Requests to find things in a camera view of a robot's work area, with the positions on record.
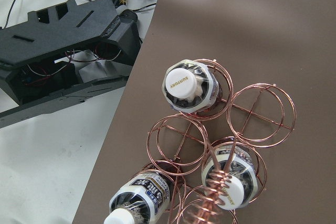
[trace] white bottle cap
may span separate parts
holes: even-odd
[[[167,74],[165,86],[172,96],[186,99],[196,92],[197,80],[189,70],[175,68]]]
[[[225,202],[225,205],[218,205],[225,210],[233,210],[238,208],[244,200],[244,187],[240,180],[232,176],[231,183],[227,183],[229,188],[224,188],[227,196],[220,196],[219,198]]]
[[[117,208],[107,216],[104,224],[134,224],[134,218],[128,210]]]

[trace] brown table surface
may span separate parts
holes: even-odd
[[[290,138],[261,151],[267,190],[238,211],[239,223],[334,223],[335,7],[336,0],[158,0],[73,224],[103,223],[110,198],[149,161],[148,130],[174,113],[161,92],[165,71],[185,58],[217,59],[235,91],[276,83],[297,107]],[[211,140],[231,134],[219,125]]]

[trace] copper wire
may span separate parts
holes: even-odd
[[[235,144],[236,139],[234,138],[233,148],[231,149],[227,161],[229,166],[233,160]],[[211,143],[207,141],[206,145],[208,148],[208,153],[206,156],[212,158],[214,169],[210,172],[209,178],[206,180],[207,185],[202,186],[204,194],[199,194],[199,200],[194,200],[189,205],[183,207],[177,219],[177,224],[180,223],[181,216],[188,206],[192,206],[194,209],[193,211],[188,211],[186,216],[183,215],[184,222],[187,224],[215,224],[219,221],[218,218],[216,220],[216,217],[223,212],[223,210],[218,207],[218,205],[225,204],[225,202],[220,199],[220,196],[227,196],[227,193],[223,191],[223,188],[229,187],[228,183],[230,183],[230,178],[232,178],[232,176],[228,173],[229,166],[225,165],[224,170],[221,170],[221,166],[217,160],[214,148],[211,146]],[[238,223],[235,215],[233,223]]]
[[[181,150],[180,147],[179,147],[178,150],[177,150],[177,154],[175,154],[175,155],[174,155],[173,157],[171,157],[171,158],[167,157],[167,156],[163,153],[162,149],[160,148],[160,142],[159,142],[160,130],[161,130],[162,128],[164,128],[164,127],[167,126],[166,123],[167,123],[168,120],[171,120],[171,119],[177,119],[177,118],[182,119],[182,120],[187,120],[187,121],[189,121],[190,125],[189,125],[188,128],[190,128],[191,125],[195,126],[195,127],[199,130],[199,132],[201,133],[202,138],[203,138],[203,141],[201,141],[201,140],[198,140],[198,141],[197,141],[197,142],[201,142],[201,143],[203,144],[203,146],[204,146],[203,153],[202,153],[196,160],[194,160],[194,161],[192,161],[192,162],[189,162],[189,163],[181,163],[181,162],[176,162],[176,161],[175,161],[175,160],[176,160],[176,157],[177,157],[177,155],[178,155],[178,153],[179,153],[180,150]],[[151,150],[150,150],[151,135],[152,135],[152,133],[155,132],[155,131],[156,131],[156,146],[157,146],[157,148],[158,148],[158,150],[159,150],[159,152],[160,152],[160,154],[161,154],[161,156],[162,156],[162,158],[163,158],[164,160],[166,160],[166,161],[168,161],[168,162],[170,162],[171,164],[174,164],[174,165],[176,165],[176,166],[182,166],[182,167],[187,167],[187,166],[192,166],[192,165],[195,165],[195,166],[194,166],[191,170],[188,170],[188,171],[186,171],[186,172],[173,173],[173,172],[167,172],[167,171],[163,170],[161,167],[159,167],[157,164],[155,164],[155,158],[152,156],[152,154],[151,154]],[[180,134],[183,135],[183,139],[182,139],[181,144],[183,144],[183,142],[185,141],[186,138],[189,138],[187,131],[186,131],[185,133],[182,133],[182,132],[180,132],[180,131],[176,131],[176,132],[178,132],[178,133],[180,133]],[[190,173],[196,171],[196,170],[201,166],[201,164],[202,164],[201,161],[202,161],[202,159],[204,158],[205,153],[206,153],[206,151],[207,151],[207,144],[206,144],[207,142],[209,142],[209,140],[208,140],[208,135],[207,135],[206,129],[205,129],[205,127],[204,127],[204,125],[203,125],[202,123],[200,123],[200,122],[198,122],[198,121],[193,121],[193,120],[191,120],[191,119],[185,117],[185,116],[182,115],[182,114],[176,114],[176,115],[170,115],[170,116],[167,116],[167,117],[165,117],[165,118],[159,120],[158,122],[156,122],[156,123],[152,126],[151,130],[148,132],[146,148],[147,148],[147,154],[148,154],[148,157],[150,158],[151,162],[155,165],[155,167],[156,167],[158,170],[160,170],[160,171],[162,171],[162,172],[166,172],[168,175],[171,175],[171,176],[185,176],[185,175],[188,175],[188,174],[190,174]]]
[[[271,119],[268,119],[264,116],[260,116],[256,113],[253,112],[254,108],[255,108],[255,104],[260,96],[260,93],[257,97],[257,100],[256,102],[254,103],[253,107],[250,109],[250,110],[244,110],[245,112],[248,112],[248,116],[245,120],[245,123],[244,123],[244,126],[243,126],[243,129],[245,128],[247,122],[249,121],[250,117],[251,116],[257,116],[258,118],[262,119],[262,120],[265,120],[267,122],[270,122],[270,123],[273,123],[275,125],[277,125],[277,129],[272,133],[270,134],[269,136],[267,137],[264,137],[264,138],[259,138],[259,139],[252,139],[252,138],[247,138],[245,136],[243,136],[243,134],[241,132],[238,132],[236,129],[234,129],[233,125],[232,125],[232,122],[231,122],[231,110],[232,110],[232,107],[234,106],[231,106],[228,110],[227,110],[227,122],[233,132],[233,134],[242,142],[244,143],[247,143],[248,145],[252,146],[252,147],[258,147],[258,148],[269,148],[269,147],[273,147],[273,146],[276,146],[280,143],[282,143],[283,141],[285,141],[288,136],[292,133],[292,131],[294,130],[294,126],[295,126],[295,120],[296,120],[296,108],[295,108],[295,105],[291,99],[291,97],[286,93],[284,92],[284,90],[280,89],[279,87],[277,87],[275,84],[271,85],[271,84],[266,84],[266,83],[257,83],[257,84],[253,84],[253,85],[250,85],[250,86],[247,86],[245,88],[243,88],[242,90],[238,91],[237,93],[234,94],[233,98],[232,98],[232,104],[234,104],[234,101],[238,98],[239,95],[241,95],[243,92],[245,92],[246,90],[250,90],[250,89],[259,89],[260,90],[260,93],[262,91],[265,91],[265,92],[269,92],[271,95],[273,95],[277,101],[279,102],[280,106],[281,106],[281,119],[280,119],[280,122],[275,122]],[[291,106],[291,116],[292,116],[292,121],[291,121],[291,125],[290,126],[287,126],[287,125],[284,125],[283,122],[284,122],[284,117],[285,117],[285,114],[288,115],[290,113],[285,113],[284,111],[284,104],[282,102],[282,100],[280,99],[280,97],[275,93],[275,91],[272,91],[275,90],[275,91],[278,91],[280,92],[280,94],[282,94],[286,100],[289,102],[290,106]],[[277,135],[278,131],[280,128],[284,128],[284,129],[287,129],[288,130],[288,133],[283,137],[281,138],[280,140],[278,140],[276,143],[273,143],[273,144],[254,144],[256,142],[265,142],[265,141],[272,141],[274,140],[274,137]]]
[[[207,113],[204,112],[200,112],[200,113],[185,113],[185,112],[181,112],[182,114],[184,114],[187,118],[190,118],[192,120],[197,120],[197,121],[208,121],[208,120],[212,120],[215,119],[219,116],[221,116],[225,111],[227,111],[227,109],[230,107],[230,101],[232,99],[233,96],[233,83],[232,83],[232,79],[230,74],[228,73],[228,71],[222,66],[220,65],[215,59],[214,60],[207,60],[207,59],[198,59],[195,60],[197,62],[206,64],[207,67],[209,69],[212,69],[214,72],[218,72],[220,75],[222,75],[226,81],[227,84],[227,88],[228,88],[228,97],[226,99],[226,101],[229,102],[222,102],[222,97],[219,97],[219,99],[217,99],[217,101],[215,102],[215,105],[219,106],[219,104],[217,103],[222,103],[222,108],[216,112],[211,114],[210,111],[211,109],[207,110]]]

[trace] copper coil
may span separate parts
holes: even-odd
[[[218,205],[224,205],[224,201],[220,199],[220,196],[227,196],[227,193],[223,191],[223,188],[228,188],[230,178],[232,176],[228,173],[229,166],[234,158],[234,149],[236,146],[236,139],[232,142],[232,150],[230,152],[228,161],[225,164],[224,170],[221,170],[220,164],[216,158],[214,148],[210,142],[206,142],[208,147],[208,155],[211,156],[214,162],[214,169],[209,174],[209,178],[206,180],[207,185],[202,186],[204,194],[199,194],[198,200],[192,201],[187,206],[184,206],[177,219],[177,224],[180,223],[180,219],[183,216],[184,222],[187,224],[216,224],[219,222],[218,217],[223,210]],[[184,216],[185,209],[192,206],[194,209],[187,212],[187,216]],[[234,215],[234,222],[238,223],[236,216]]]
[[[168,120],[177,119],[177,118],[187,120],[189,122],[189,127],[186,129],[186,132],[181,132],[181,131],[175,129],[174,127],[171,127],[171,126],[167,125]],[[199,140],[199,139],[189,135],[188,131],[190,130],[191,125],[195,126],[200,131],[203,140]],[[181,144],[180,144],[180,146],[177,150],[177,153],[174,155],[174,157],[167,157],[160,147],[159,135],[160,135],[160,130],[164,127],[169,129],[169,130],[178,132],[179,134],[181,134],[183,136],[182,142],[181,142]],[[158,148],[158,151],[160,152],[160,155],[162,156],[162,158],[164,160],[166,160],[167,162],[170,162],[171,164],[173,164],[175,166],[181,166],[181,167],[188,167],[188,166],[192,166],[192,165],[195,165],[195,166],[191,170],[188,170],[186,172],[181,172],[181,173],[167,172],[167,171],[164,171],[160,166],[158,166],[155,163],[155,158],[152,156],[151,150],[150,150],[151,135],[155,131],[156,131],[156,146]],[[202,154],[196,160],[194,160],[192,162],[189,162],[189,163],[176,162],[175,160],[178,157],[178,154],[179,154],[179,152],[182,148],[182,145],[183,145],[186,138],[192,139],[192,140],[202,144],[204,146],[204,150],[203,150]],[[189,119],[182,114],[176,114],[176,115],[166,116],[165,118],[160,119],[158,122],[156,122],[152,126],[152,128],[148,132],[146,148],[147,148],[148,157],[150,158],[151,162],[155,165],[155,167],[158,170],[160,170],[161,172],[167,173],[168,175],[171,175],[171,176],[185,176],[185,175],[188,175],[188,174],[194,172],[195,170],[197,170],[201,166],[202,160],[203,160],[203,158],[205,156],[205,153],[207,151],[207,142],[209,142],[208,134],[206,132],[206,129],[205,129],[204,125],[201,122]]]
[[[222,173],[223,171],[220,171],[221,176],[226,176],[225,173]],[[217,181],[218,176],[214,175],[214,180]],[[210,190],[208,195],[206,196],[204,193],[200,192],[200,189],[204,189],[204,191]],[[211,194],[220,193],[222,195],[225,195],[225,193],[221,189],[217,189],[217,191],[214,190],[212,187],[205,187],[205,186],[197,186],[195,188],[190,188],[189,193],[186,195],[186,198],[188,198],[191,194],[196,193],[198,195],[198,199],[195,199],[188,204],[183,205],[183,209],[180,212],[177,224],[181,222],[181,220],[184,221],[184,223],[187,224],[218,224],[221,223],[220,217],[223,216],[224,212],[227,212],[227,210],[223,210],[218,207],[217,204],[222,204],[223,202],[218,199],[215,200],[216,196],[212,196]],[[228,211],[230,215],[233,218],[232,224],[238,224],[238,219],[235,214],[234,210]]]
[[[212,143],[212,146],[213,146],[214,149],[217,149],[217,148],[225,146],[225,145],[233,145],[234,142],[228,141],[231,138],[232,137],[224,137],[224,138],[221,138],[219,140],[216,140]],[[267,182],[266,163],[265,163],[264,159],[262,158],[262,156],[256,151],[256,149],[254,147],[250,146],[249,144],[242,143],[242,142],[236,142],[236,146],[240,146],[240,147],[244,147],[244,148],[249,149],[249,151],[253,152],[253,154],[256,157],[257,165],[254,167],[254,172],[255,172],[255,175],[256,175],[259,183],[261,184],[261,187],[259,187],[255,196],[249,201],[249,203],[251,203],[251,202],[255,201],[260,196],[260,194],[265,190],[265,186],[266,186],[266,182]],[[203,159],[202,170],[204,169],[205,163],[206,163],[206,161],[208,160],[209,157],[210,157],[210,155],[208,153],[206,155],[206,157]]]
[[[227,111],[227,109],[231,105],[230,101],[232,100],[232,97],[233,97],[232,79],[231,79],[231,76],[228,73],[228,71],[222,65],[220,65],[216,60],[198,59],[198,60],[195,60],[195,61],[206,64],[209,69],[214,70],[214,72],[220,73],[224,77],[224,79],[226,80],[226,84],[228,86],[228,96],[227,96],[227,99],[225,100],[226,102],[222,103],[222,108],[214,114],[208,114],[208,112],[211,111],[211,108],[206,110],[207,111],[206,114],[200,114],[200,113],[189,114],[189,113],[185,113],[185,112],[181,112],[181,113],[184,114],[187,118],[190,118],[192,120],[197,120],[197,121],[212,120],[212,119],[215,119],[215,118],[221,116],[225,111]],[[219,99],[216,100],[214,105],[219,106],[218,103],[222,102],[222,101],[223,101],[223,99],[221,97],[219,97]]]
[[[247,110],[247,109],[244,109],[240,106],[237,106],[236,104],[234,104],[235,100],[244,92],[244,91],[247,91],[247,90],[250,90],[250,89],[258,89],[260,90],[259,92],[259,95],[256,99],[256,101],[254,102],[252,108],[250,110]],[[292,121],[291,121],[291,124],[288,126],[288,125],[285,125],[283,122],[284,122],[284,117],[285,117],[285,110],[284,110],[284,104],[281,100],[281,98],[279,97],[279,95],[277,95],[275,93],[275,91],[278,91],[280,92],[280,94],[282,94],[286,100],[289,102],[290,106],[291,106],[291,110],[292,110]],[[254,112],[254,109],[255,109],[255,105],[256,105],[256,102],[258,101],[259,99],[259,96],[261,94],[261,92],[268,92],[270,93],[271,95],[273,95],[276,100],[278,101],[278,103],[280,104],[280,107],[281,107],[281,118],[279,120],[279,122],[276,122],[274,120],[271,120],[269,118],[266,118],[265,116],[262,116],[262,115],[259,115],[257,113]],[[232,98],[232,106],[229,107],[229,109],[227,110],[227,122],[233,132],[233,134],[242,142],[252,146],[252,147],[259,147],[259,148],[269,148],[269,147],[273,147],[273,146],[276,146],[280,143],[282,143],[283,141],[285,141],[288,136],[291,134],[291,132],[294,130],[294,125],[295,125],[295,120],[296,120],[296,108],[295,108],[295,105],[291,99],[291,97],[286,93],[284,92],[284,90],[278,88],[275,84],[271,85],[271,84],[266,84],[266,83],[257,83],[257,84],[253,84],[253,85],[250,85],[250,86],[247,86],[245,88],[243,88],[242,90],[238,91],[237,93],[234,94],[233,98]],[[238,108],[238,109],[241,109],[245,112],[248,113],[248,116],[244,122],[244,126],[243,128],[239,131],[237,131],[236,129],[234,129],[233,125],[232,125],[232,122],[231,122],[231,110],[232,108]],[[272,123],[272,124],[275,124],[277,125],[277,128],[276,130],[271,133],[269,136],[267,137],[264,137],[264,138],[259,138],[259,139],[252,139],[252,138],[247,138],[245,136],[243,136],[243,131],[250,119],[251,116],[255,116],[261,120],[264,120],[266,122],[269,122],[269,123]],[[272,141],[275,139],[275,136],[277,135],[277,133],[279,132],[280,129],[286,129],[288,130],[288,133],[282,137],[280,140],[278,140],[276,143],[273,143],[273,144],[254,144],[254,143],[257,143],[257,142],[265,142],[265,141]]]

